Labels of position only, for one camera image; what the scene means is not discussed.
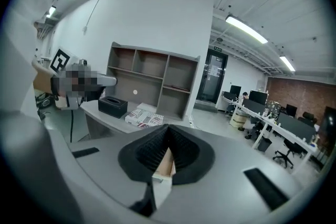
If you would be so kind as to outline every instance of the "gray shelf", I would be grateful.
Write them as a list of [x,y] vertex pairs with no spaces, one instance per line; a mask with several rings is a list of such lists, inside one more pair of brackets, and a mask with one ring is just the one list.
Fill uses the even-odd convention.
[[136,50],[132,70],[163,78],[168,55],[156,52]]
[[112,47],[108,66],[131,70],[135,50]]
[[199,57],[112,43],[107,75],[117,84],[106,95],[156,106],[157,113],[183,119],[191,95]]
[[191,90],[196,74],[197,62],[175,56],[169,57],[164,84]]

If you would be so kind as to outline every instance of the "ceiling light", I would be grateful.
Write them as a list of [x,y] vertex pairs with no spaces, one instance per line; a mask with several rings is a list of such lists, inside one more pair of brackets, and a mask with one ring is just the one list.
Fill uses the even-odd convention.
[[52,14],[54,13],[54,11],[56,10],[55,6],[51,6],[51,8],[49,9],[49,15],[47,15],[47,18],[50,18],[52,16]]
[[236,27],[238,27],[239,29],[243,30],[244,32],[248,33],[249,35],[253,36],[255,39],[257,39],[259,42],[261,42],[262,44],[267,43],[267,39],[264,38],[261,34],[257,33],[255,30],[253,30],[251,27],[247,26],[246,24],[244,24],[243,22],[241,22],[240,20],[232,17],[231,15],[229,15],[226,20],[227,23],[232,24]]
[[287,60],[285,56],[280,56],[280,59],[285,63],[285,65],[289,68],[290,71],[295,71],[294,67],[291,63]]

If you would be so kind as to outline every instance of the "chair base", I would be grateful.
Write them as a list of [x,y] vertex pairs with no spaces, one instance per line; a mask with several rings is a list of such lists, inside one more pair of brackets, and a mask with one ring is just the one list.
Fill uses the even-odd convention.
[[275,151],[275,154],[279,153],[280,156],[275,156],[273,157],[272,159],[275,160],[277,158],[279,159],[283,159],[285,160],[285,168],[287,168],[287,163],[290,163],[292,166],[291,166],[291,169],[293,169],[294,167],[294,164],[291,162],[291,160],[288,158],[288,154],[290,153],[290,151],[287,152],[287,154],[285,155],[284,153],[280,152],[280,151]]

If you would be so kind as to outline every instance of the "shelf board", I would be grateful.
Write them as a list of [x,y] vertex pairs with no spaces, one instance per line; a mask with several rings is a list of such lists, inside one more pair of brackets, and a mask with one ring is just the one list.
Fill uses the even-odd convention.
[[161,79],[161,80],[163,80],[163,78],[160,78],[160,77],[157,77],[157,76],[153,76],[153,75],[149,75],[149,74],[145,74],[145,73],[140,73],[140,72],[135,72],[135,71],[132,71],[132,70],[129,70],[129,69],[123,69],[123,68],[111,67],[111,66],[109,66],[108,68],[124,71],[124,72],[131,73],[131,74],[137,74],[137,75],[141,75],[141,76],[149,77],[149,78],[153,78],[153,79]]
[[181,90],[181,89],[174,88],[174,87],[171,87],[171,86],[168,86],[168,85],[164,85],[163,88],[173,90],[173,91],[178,91],[178,92],[190,93],[190,91]]

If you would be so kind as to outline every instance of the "exit sign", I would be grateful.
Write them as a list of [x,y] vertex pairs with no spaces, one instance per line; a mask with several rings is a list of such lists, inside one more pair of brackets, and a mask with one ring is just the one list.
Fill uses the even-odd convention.
[[218,47],[215,47],[215,50],[219,51],[219,52],[222,52],[222,49],[221,48],[218,48]]

